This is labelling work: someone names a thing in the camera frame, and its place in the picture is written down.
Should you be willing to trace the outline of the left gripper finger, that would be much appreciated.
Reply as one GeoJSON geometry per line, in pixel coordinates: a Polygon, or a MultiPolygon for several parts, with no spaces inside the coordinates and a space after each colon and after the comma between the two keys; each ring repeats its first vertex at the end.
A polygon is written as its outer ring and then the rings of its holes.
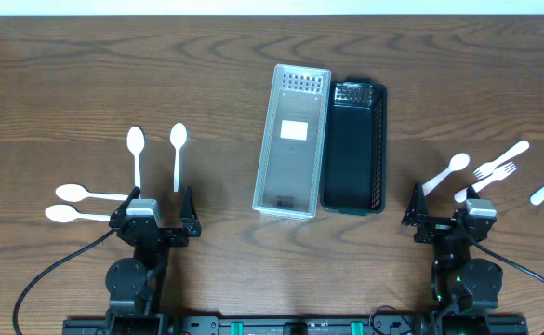
{"type": "Polygon", "coordinates": [[[188,237],[201,236],[201,222],[193,205],[191,186],[187,186],[185,188],[182,207],[179,212],[179,218],[182,222],[182,227],[188,237]]]}
{"type": "Polygon", "coordinates": [[[131,204],[132,200],[139,199],[140,196],[140,188],[135,186],[133,190],[130,192],[126,200],[112,213],[109,220],[109,226],[110,227],[122,227],[126,221],[128,215],[126,214],[126,211],[131,204]]]}

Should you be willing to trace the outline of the white plastic fork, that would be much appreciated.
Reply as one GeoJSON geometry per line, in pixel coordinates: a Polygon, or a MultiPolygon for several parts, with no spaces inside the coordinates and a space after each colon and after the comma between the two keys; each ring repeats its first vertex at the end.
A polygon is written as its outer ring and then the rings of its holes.
{"type": "Polygon", "coordinates": [[[491,175],[497,167],[507,161],[510,161],[513,157],[525,152],[529,148],[529,146],[530,144],[526,140],[518,141],[517,143],[512,145],[510,149],[508,149],[505,153],[500,155],[495,160],[481,164],[473,171],[473,175],[477,179],[482,179],[491,175]]]}
{"type": "MultiPolygon", "coordinates": [[[[507,163],[501,167],[497,167],[494,172],[489,175],[488,177],[485,177],[476,183],[471,185],[471,188],[474,190],[475,193],[480,192],[483,190],[486,186],[488,186],[493,181],[502,181],[506,179],[508,176],[510,176],[517,167],[513,162],[507,163]]],[[[454,194],[454,200],[458,203],[462,203],[467,198],[467,191],[468,188],[464,188],[457,193],[454,194]]]]}

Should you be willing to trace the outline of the white plastic spoon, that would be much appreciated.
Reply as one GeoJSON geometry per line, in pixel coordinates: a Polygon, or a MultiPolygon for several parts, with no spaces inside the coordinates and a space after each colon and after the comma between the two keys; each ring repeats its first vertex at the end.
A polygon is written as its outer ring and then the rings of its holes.
{"type": "Polygon", "coordinates": [[[170,131],[169,141],[175,149],[175,165],[173,170],[173,191],[177,193],[179,191],[180,183],[180,157],[181,149],[188,139],[187,128],[182,123],[175,124],[170,131]]]}
{"type": "Polygon", "coordinates": [[[422,191],[425,195],[430,194],[446,177],[451,173],[463,170],[471,161],[471,158],[466,153],[458,153],[451,157],[448,166],[435,177],[426,181],[422,185],[422,191]]]}
{"type": "Polygon", "coordinates": [[[68,202],[80,202],[87,198],[97,198],[102,200],[125,201],[125,194],[108,194],[108,193],[93,193],[88,191],[80,184],[63,184],[56,188],[55,194],[58,198],[68,202]]]}
{"type": "Polygon", "coordinates": [[[145,148],[145,136],[138,126],[131,127],[127,132],[126,146],[134,158],[134,184],[141,187],[141,164],[140,156],[145,148]]]}
{"type": "Polygon", "coordinates": [[[75,220],[90,220],[108,222],[108,215],[79,212],[71,205],[53,205],[45,210],[46,216],[55,222],[67,223],[75,220]]]}

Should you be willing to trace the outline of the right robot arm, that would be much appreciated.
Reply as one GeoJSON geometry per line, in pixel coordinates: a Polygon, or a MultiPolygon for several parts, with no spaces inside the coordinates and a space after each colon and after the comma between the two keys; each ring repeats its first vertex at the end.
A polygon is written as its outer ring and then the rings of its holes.
{"type": "Polygon", "coordinates": [[[413,239],[433,246],[432,296],[437,306],[413,319],[414,334],[478,334],[487,332],[488,312],[498,307],[502,287],[500,266],[473,258],[470,247],[487,238],[497,221],[489,200],[469,189],[463,207],[452,217],[429,214],[426,196],[416,183],[402,224],[417,229],[413,239]]]}

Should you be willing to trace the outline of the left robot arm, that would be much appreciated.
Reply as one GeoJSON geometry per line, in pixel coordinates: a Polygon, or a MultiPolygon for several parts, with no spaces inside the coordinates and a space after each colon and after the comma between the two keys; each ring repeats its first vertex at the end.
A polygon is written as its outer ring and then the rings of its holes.
{"type": "Polygon", "coordinates": [[[113,212],[109,227],[134,248],[131,258],[116,261],[108,270],[105,285],[110,293],[107,334],[178,334],[178,320],[159,311],[169,264],[169,250],[184,248],[191,237],[201,235],[201,223],[186,187],[180,227],[160,225],[159,205],[142,199],[135,187],[113,212]]]}

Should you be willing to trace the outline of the black plastic basket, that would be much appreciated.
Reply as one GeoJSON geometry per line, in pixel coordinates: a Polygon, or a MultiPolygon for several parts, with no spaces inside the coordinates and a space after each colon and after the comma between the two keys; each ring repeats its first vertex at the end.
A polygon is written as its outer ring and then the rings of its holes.
{"type": "Polygon", "coordinates": [[[331,83],[320,201],[340,214],[385,208],[387,89],[367,78],[331,83]]]}

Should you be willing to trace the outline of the clear plastic basket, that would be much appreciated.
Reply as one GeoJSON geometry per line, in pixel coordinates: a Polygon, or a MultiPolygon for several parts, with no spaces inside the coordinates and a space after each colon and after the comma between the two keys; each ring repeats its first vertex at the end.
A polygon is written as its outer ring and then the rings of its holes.
{"type": "Polygon", "coordinates": [[[272,77],[252,208],[294,220],[315,216],[331,72],[278,64],[272,77]],[[282,139],[283,120],[308,123],[305,141],[282,139]]]}

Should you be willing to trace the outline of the white label sticker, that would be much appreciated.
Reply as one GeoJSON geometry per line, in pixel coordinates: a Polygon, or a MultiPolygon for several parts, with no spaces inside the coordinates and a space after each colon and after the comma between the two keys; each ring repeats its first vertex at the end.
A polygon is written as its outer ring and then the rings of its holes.
{"type": "Polygon", "coordinates": [[[280,137],[287,140],[305,141],[308,137],[308,123],[292,120],[283,120],[280,137]]]}

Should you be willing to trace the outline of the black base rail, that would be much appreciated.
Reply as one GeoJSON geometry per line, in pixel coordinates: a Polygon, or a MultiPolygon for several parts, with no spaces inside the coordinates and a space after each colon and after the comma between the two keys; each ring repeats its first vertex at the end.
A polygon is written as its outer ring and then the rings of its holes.
{"type": "Polygon", "coordinates": [[[104,320],[65,320],[65,335],[371,335],[371,334],[526,334],[520,316],[445,316],[432,326],[421,315],[395,313],[363,318],[218,318],[168,315],[109,316],[104,320]]]}

